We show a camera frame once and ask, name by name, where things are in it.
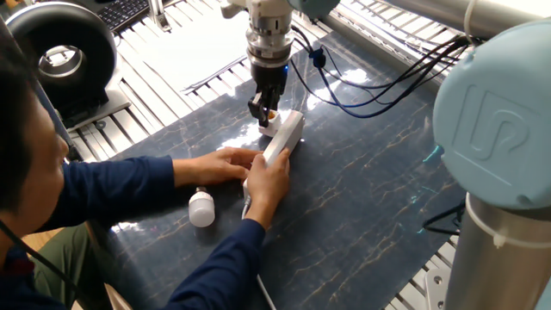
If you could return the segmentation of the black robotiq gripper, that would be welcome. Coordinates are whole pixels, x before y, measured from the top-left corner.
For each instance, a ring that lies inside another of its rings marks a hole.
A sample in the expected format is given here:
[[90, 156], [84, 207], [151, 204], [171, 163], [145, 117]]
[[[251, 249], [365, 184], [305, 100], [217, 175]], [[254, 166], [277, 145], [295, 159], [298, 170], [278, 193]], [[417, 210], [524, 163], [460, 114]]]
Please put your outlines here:
[[251, 76], [257, 87], [256, 94], [248, 101], [248, 107], [251, 115], [258, 120], [258, 125], [267, 127], [269, 110], [278, 110], [278, 103], [284, 93], [288, 65], [267, 68], [252, 64]]

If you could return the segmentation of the person's left hand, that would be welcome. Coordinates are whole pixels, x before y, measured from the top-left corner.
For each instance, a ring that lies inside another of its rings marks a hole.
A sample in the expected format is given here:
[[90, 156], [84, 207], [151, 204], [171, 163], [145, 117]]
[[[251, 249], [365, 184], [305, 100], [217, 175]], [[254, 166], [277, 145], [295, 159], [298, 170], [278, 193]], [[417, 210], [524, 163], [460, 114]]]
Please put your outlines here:
[[207, 186], [230, 180], [245, 180], [260, 151], [227, 147], [186, 161], [185, 184]]

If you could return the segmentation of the person's right hand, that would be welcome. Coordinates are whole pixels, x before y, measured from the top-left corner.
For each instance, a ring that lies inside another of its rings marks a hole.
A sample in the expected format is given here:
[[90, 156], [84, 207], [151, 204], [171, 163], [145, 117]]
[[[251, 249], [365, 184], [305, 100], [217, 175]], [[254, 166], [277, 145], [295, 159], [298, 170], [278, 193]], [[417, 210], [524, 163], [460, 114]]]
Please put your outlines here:
[[269, 229], [279, 202], [288, 192], [289, 155], [289, 149], [285, 148], [272, 165], [266, 166], [263, 155], [258, 154], [248, 173], [247, 188], [251, 206], [245, 218], [256, 221], [265, 230]]

